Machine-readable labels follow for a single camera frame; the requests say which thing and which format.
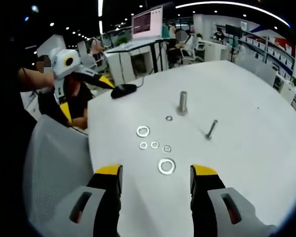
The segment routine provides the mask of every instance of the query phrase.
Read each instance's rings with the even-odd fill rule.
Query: cable
[[[83,135],[89,136],[89,134],[87,134],[87,133],[81,132],[80,130],[78,130],[72,126],[70,126],[70,127],[73,128],[74,130],[76,130],[77,132],[82,133]]]
[[[157,57],[157,62],[158,62],[158,59],[159,59],[159,57],[160,57],[160,55],[161,55],[161,52],[162,52],[162,50],[160,50],[160,52],[159,52],[159,56]],[[142,82],[142,84],[141,85],[139,85],[139,86],[137,86],[137,88],[140,88],[140,87],[142,87],[143,85],[144,85],[144,80],[145,80],[145,76],[143,76],[143,82]]]
[[[118,53],[118,56],[119,56],[119,64],[120,64],[120,69],[122,71],[123,81],[124,81],[124,84],[126,84],[125,78],[124,78],[124,71],[123,71],[123,66],[122,66],[122,60],[120,59],[120,52]]]

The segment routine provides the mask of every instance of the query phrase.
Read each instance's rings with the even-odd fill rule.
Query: monitor screen
[[[162,7],[145,11],[132,18],[132,38],[161,37]]]

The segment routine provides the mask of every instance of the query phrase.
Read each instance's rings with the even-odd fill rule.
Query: computer monitor
[[[163,7],[150,9],[132,17],[132,39],[161,38]]]
[[[226,25],[226,34],[230,34],[236,37],[242,37],[242,29],[240,27]]]

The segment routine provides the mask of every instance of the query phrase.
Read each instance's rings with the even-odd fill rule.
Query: white cabinet
[[[295,97],[295,90],[287,82],[284,82],[280,88],[280,94],[291,104]]]
[[[41,113],[39,111],[38,107],[38,100],[37,96],[34,98],[34,100],[29,104],[29,106],[26,108],[26,110],[30,113],[30,115],[33,116],[36,120],[38,120],[41,117]]]

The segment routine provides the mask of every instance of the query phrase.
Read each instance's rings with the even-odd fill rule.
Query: computer mouse
[[[117,99],[125,95],[131,94],[137,90],[137,86],[134,84],[122,84],[118,85],[111,92],[111,97]]]

